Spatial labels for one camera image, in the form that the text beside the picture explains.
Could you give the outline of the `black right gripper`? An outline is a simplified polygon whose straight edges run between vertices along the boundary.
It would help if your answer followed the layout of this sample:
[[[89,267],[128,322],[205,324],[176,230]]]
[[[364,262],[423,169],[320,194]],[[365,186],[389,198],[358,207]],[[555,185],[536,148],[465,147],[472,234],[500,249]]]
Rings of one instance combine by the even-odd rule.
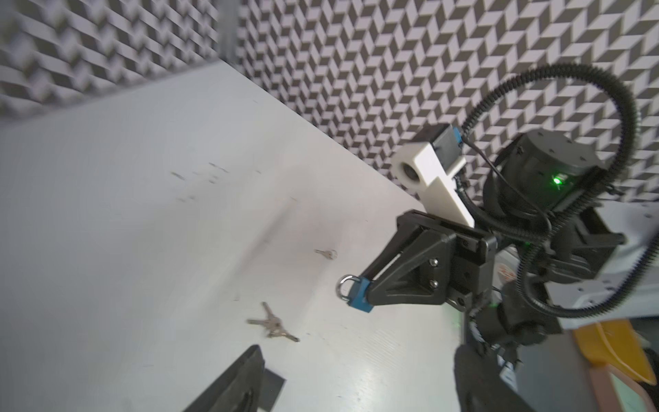
[[[410,210],[360,278],[371,306],[444,305],[468,312],[488,297],[496,237],[484,230]]]

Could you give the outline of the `black padlock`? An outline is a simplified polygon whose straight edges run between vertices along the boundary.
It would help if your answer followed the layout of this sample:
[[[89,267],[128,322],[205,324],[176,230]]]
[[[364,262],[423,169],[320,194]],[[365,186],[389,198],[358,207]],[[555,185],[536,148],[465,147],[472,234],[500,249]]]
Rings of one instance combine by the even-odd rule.
[[[286,379],[281,377],[281,375],[266,368],[262,378],[257,410],[260,412],[272,412],[286,382]]]

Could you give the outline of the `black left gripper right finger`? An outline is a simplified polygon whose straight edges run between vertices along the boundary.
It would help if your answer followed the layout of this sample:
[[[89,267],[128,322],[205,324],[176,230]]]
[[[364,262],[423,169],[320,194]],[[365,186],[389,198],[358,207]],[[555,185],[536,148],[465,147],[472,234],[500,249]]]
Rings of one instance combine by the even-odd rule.
[[[470,345],[461,345],[454,356],[456,394],[461,412],[533,411],[500,377],[490,360]]]

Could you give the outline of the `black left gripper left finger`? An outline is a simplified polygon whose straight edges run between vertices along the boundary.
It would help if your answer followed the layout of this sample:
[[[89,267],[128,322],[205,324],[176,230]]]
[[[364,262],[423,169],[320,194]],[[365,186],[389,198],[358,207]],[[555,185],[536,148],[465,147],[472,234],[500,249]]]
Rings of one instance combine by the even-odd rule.
[[[265,361],[259,345],[250,346],[185,412],[257,411]]]

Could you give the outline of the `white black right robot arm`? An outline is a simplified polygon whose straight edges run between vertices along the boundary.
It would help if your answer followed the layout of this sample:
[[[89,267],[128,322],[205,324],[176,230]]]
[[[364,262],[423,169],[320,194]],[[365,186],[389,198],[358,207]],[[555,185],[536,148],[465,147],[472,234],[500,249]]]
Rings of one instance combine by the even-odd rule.
[[[611,99],[621,122],[614,157],[603,162],[592,147],[535,129],[518,134],[495,159],[476,204],[468,195],[463,150],[482,116],[508,94],[541,81],[571,79]],[[389,305],[448,304],[466,317],[466,345],[484,358],[518,361],[518,349],[561,332],[564,319],[593,319],[631,300],[658,259],[658,239],[603,301],[580,308],[552,302],[548,283],[597,278],[626,236],[598,211],[599,197],[631,160],[640,137],[640,112],[631,91],[592,65],[539,66],[489,91],[455,127],[425,125],[396,152],[398,180],[420,198],[422,210],[396,220],[396,233],[358,276],[345,276],[337,296],[370,312]]]

